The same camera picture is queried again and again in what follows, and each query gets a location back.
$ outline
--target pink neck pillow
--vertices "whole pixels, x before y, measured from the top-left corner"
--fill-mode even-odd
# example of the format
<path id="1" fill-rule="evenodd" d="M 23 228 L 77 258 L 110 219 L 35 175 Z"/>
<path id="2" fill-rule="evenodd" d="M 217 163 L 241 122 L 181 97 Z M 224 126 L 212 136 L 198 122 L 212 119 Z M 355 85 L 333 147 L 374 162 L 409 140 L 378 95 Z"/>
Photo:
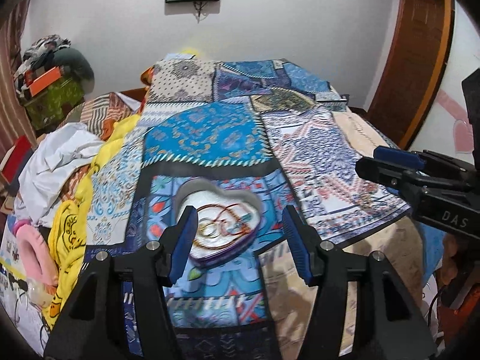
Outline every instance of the pink neck pillow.
<path id="1" fill-rule="evenodd" d="M 23 225 L 30 225 L 31 223 L 32 223 L 32 221 L 30 219 L 20 219 L 13 224 L 13 226 L 11 228 L 11 233 L 14 236 L 16 236 L 17 232 L 18 232 L 18 229 L 20 227 L 22 227 Z"/>
<path id="2" fill-rule="evenodd" d="M 57 286 L 59 273 L 50 256 L 49 247 L 42 235 L 31 225 L 23 225 L 17 231 L 18 254 L 28 278 Z"/>

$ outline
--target wooden door frame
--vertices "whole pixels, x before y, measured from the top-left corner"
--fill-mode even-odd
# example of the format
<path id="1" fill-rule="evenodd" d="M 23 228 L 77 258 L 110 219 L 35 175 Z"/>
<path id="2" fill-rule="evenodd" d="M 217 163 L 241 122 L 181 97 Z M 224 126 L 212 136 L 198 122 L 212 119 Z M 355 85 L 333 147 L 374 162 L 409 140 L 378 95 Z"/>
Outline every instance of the wooden door frame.
<path id="1" fill-rule="evenodd" d="M 397 23 L 395 26 L 395 33 L 393 36 L 392 45 L 390 47 L 390 53 L 388 54 L 387 62 L 385 64 L 385 69 L 383 70 L 382 78 L 380 79 L 380 83 L 375 92 L 375 96 L 373 97 L 373 100 L 367 112 L 367 119 L 368 119 L 368 116 L 373 113 L 376 106 L 380 104 L 380 94 L 382 93 L 384 86 L 387 85 L 386 72 L 390 70 L 390 67 L 394 61 L 394 55 L 398 45 L 400 24 L 402 22 L 403 13 L 404 13 L 403 12 L 404 4 L 405 4 L 405 0 L 400 0 L 399 7 L 398 7 Z M 433 73 L 430 78 L 429 84 L 427 86 L 427 90 L 425 91 L 424 96 L 422 98 L 422 101 L 409 127 L 407 128 L 406 133 L 400 140 L 400 143 L 399 143 L 400 149 L 406 149 L 412 144 L 420 128 L 422 127 L 422 124 L 425 121 L 425 118 L 428 115 L 428 111 L 430 110 L 435 100 L 438 89 L 442 82 L 448 56 L 450 55 L 450 46 L 452 44 L 452 38 L 453 38 L 453 28 L 454 28 L 454 18 L 455 18 L 455 0 L 445 0 L 444 11 L 445 11 L 445 14 L 443 15 L 442 37 L 440 39 L 440 47 L 437 54 L 437 58 L 435 60 Z"/>

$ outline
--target curtain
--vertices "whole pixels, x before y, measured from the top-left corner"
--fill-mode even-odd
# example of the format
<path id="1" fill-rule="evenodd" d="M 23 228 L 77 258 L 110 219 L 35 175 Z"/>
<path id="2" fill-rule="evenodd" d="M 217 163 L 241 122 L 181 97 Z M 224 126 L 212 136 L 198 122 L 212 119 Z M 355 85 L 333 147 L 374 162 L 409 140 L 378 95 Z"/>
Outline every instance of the curtain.
<path id="1" fill-rule="evenodd" d="M 25 109 L 18 103 L 13 73 L 22 63 L 20 38 L 30 0 L 20 0 L 0 28 L 0 160 L 21 135 L 32 144 L 35 133 Z"/>

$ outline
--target orange box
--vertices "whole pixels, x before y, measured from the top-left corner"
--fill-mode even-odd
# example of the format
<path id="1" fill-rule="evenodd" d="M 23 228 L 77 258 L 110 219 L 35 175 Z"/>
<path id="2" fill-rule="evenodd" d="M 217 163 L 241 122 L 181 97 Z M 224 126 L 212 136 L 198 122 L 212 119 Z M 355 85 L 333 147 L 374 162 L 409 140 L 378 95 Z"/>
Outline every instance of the orange box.
<path id="1" fill-rule="evenodd" d="M 44 90 L 51 83 L 54 83 L 56 80 L 58 80 L 61 76 L 62 74 L 60 73 L 60 68 L 54 67 L 45 74 L 42 74 L 36 80 L 34 80 L 33 83 L 28 87 L 28 89 L 30 90 L 32 96 L 35 96 L 37 93 Z"/>

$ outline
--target yellow duck print towel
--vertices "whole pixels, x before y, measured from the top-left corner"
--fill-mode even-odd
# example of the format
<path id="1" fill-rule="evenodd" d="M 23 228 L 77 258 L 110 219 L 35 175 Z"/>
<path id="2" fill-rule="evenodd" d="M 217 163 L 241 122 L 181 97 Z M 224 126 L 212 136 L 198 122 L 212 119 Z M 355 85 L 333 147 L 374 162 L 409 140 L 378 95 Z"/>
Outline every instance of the yellow duck print towel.
<path id="1" fill-rule="evenodd" d="M 77 283 L 82 267 L 87 214 L 93 198 L 92 175 L 120 151 L 126 134 L 135 128 L 139 119 L 140 115 L 132 115 L 114 124 L 114 132 L 93 158 L 90 170 L 78 184 L 75 200 L 63 202 L 55 214 L 49 235 L 49 249 L 58 265 L 58 287 L 50 306 L 42 310 L 50 329 Z"/>

